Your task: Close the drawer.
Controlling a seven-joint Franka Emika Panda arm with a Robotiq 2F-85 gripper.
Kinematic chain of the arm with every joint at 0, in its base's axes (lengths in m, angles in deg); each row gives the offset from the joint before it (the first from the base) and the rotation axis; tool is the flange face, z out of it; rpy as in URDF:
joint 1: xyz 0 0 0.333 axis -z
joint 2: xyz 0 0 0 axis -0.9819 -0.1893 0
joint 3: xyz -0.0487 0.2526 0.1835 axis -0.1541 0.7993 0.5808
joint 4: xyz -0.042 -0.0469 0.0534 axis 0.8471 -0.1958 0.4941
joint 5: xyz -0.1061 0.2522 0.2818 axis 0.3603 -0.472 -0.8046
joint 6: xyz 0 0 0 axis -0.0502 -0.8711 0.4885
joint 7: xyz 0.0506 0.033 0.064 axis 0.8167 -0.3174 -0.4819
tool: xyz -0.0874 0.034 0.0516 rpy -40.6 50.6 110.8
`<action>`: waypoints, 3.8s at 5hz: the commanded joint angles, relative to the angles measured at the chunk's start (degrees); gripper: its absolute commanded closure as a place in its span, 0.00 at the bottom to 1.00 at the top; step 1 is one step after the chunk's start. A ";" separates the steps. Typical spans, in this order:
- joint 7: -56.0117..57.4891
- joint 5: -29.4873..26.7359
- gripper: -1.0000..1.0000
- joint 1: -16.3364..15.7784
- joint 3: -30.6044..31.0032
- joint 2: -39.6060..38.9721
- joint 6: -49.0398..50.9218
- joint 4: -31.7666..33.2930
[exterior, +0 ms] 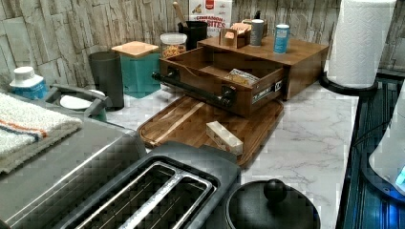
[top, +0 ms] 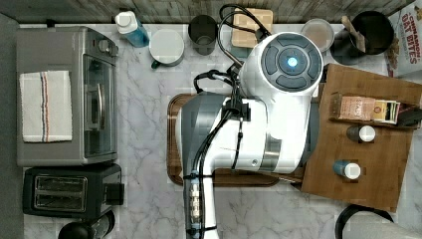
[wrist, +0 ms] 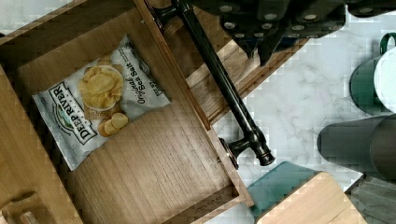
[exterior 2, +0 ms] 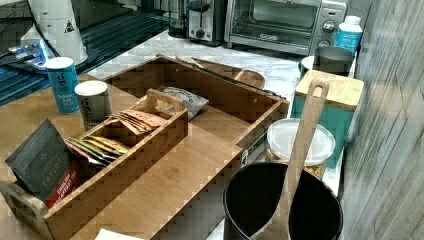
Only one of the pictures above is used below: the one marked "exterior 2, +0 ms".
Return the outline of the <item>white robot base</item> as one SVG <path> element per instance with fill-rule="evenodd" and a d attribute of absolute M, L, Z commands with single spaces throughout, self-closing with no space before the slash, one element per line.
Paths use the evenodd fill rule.
<path fill-rule="evenodd" d="M 42 40 L 52 57 L 69 57 L 75 65 L 88 59 L 77 27 L 71 0 L 26 0 L 32 16 L 31 28 L 22 43 Z"/>

